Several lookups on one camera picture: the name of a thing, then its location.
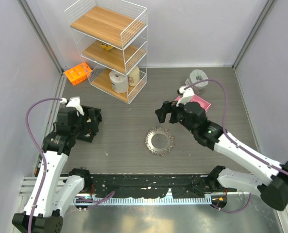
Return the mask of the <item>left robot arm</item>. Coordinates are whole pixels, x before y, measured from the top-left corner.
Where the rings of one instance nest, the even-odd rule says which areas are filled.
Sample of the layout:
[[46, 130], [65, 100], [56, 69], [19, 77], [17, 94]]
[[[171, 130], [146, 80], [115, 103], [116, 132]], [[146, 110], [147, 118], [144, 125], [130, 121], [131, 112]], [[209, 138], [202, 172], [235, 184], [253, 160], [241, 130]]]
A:
[[76, 140], [92, 142], [99, 132], [101, 110], [83, 106], [83, 114], [75, 107], [59, 109], [53, 131], [43, 140], [42, 162], [34, 189], [22, 213], [13, 216], [12, 224], [21, 233], [59, 233], [63, 217], [75, 196], [91, 190], [89, 170], [74, 168], [66, 183], [56, 191], [62, 169]]

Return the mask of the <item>orange plastic crate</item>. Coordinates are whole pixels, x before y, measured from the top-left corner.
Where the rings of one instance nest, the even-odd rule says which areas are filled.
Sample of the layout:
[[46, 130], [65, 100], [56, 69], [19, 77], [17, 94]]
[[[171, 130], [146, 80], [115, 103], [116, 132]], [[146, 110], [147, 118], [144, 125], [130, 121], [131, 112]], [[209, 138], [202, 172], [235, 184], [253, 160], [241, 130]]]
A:
[[86, 80], [92, 72], [92, 69], [86, 62], [78, 64], [71, 69], [68, 69], [64, 72], [65, 76], [69, 82], [75, 86], [84, 80]]

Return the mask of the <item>cream lotion bottle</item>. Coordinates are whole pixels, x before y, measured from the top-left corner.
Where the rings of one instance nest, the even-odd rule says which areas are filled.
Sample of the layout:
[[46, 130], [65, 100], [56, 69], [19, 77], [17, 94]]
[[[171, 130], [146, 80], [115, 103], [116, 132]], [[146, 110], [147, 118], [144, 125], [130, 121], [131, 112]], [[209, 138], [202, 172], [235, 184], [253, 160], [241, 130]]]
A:
[[128, 84], [131, 87], [135, 87], [140, 81], [140, 70], [135, 66], [128, 74]]

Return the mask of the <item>pink open box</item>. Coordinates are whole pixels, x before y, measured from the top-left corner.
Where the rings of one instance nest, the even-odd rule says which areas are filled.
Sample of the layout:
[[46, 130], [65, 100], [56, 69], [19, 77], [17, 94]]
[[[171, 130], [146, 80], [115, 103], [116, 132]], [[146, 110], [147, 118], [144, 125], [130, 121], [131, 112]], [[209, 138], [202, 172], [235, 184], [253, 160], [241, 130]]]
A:
[[[175, 101], [176, 102], [179, 102], [181, 98], [183, 98], [184, 96], [182, 95], [179, 95]], [[201, 97], [197, 96], [197, 95], [193, 95], [192, 98], [189, 98], [189, 96], [187, 95], [187, 100], [190, 100], [190, 102], [197, 102], [204, 110], [205, 110], [205, 113], [208, 112], [211, 104], [207, 101], [205, 101], [204, 99], [202, 99]], [[175, 107], [179, 107], [179, 108], [183, 108], [185, 105], [182, 105], [182, 102], [180, 102], [180, 105], [177, 105], [177, 103], [174, 103], [173, 106]]]

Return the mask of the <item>yellow packet on shelf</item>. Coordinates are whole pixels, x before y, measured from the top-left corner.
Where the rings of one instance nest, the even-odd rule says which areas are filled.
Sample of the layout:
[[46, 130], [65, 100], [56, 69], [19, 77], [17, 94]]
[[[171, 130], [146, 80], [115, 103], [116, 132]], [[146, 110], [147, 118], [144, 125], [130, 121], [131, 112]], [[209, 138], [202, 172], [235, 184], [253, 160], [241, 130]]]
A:
[[101, 43], [101, 48], [103, 48], [106, 51], [110, 51], [114, 47], [112, 45], [106, 44], [106, 43]]

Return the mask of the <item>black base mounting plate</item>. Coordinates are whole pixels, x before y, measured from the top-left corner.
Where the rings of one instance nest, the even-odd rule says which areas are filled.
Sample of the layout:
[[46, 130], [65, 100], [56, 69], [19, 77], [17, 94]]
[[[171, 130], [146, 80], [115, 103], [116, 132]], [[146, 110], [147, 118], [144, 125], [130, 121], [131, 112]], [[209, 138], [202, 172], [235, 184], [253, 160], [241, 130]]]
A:
[[235, 192], [224, 188], [207, 175], [200, 174], [92, 174], [86, 190], [98, 198], [114, 191], [114, 198], [197, 198], [214, 192]]

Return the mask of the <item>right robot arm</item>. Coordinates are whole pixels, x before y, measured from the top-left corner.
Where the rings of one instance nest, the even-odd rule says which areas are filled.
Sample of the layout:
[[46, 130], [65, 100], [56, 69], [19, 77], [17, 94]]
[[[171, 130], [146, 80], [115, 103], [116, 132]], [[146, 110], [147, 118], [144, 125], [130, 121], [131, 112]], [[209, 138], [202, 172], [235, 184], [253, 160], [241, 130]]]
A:
[[259, 196], [269, 207], [283, 211], [288, 205], [288, 161], [282, 164], [262, 155], [237, 140], [222, 126], [207, 119], [197, 102], [185, 105], [165, 101], [155, 111], [160, 123], [170, 114], [170, 123], [180, 123], [202, 146], [227, 156], [249, 173], [231, 171], [217, 166], [209, 174], [208, 186], [213, 191], [234, 188]]

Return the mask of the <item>white toilet paper roll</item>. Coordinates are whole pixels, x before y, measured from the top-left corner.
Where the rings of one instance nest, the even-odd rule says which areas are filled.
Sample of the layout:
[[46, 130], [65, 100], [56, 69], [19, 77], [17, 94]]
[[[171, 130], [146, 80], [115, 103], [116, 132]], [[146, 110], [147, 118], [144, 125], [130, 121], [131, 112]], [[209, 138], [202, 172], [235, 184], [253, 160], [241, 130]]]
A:
[[122, 75], [114, 70], [109, 73], [110, 82], [112, 84], [113, 90], [118, 93], [126, 93], [128, 91], [128, 78], [126, 75]]

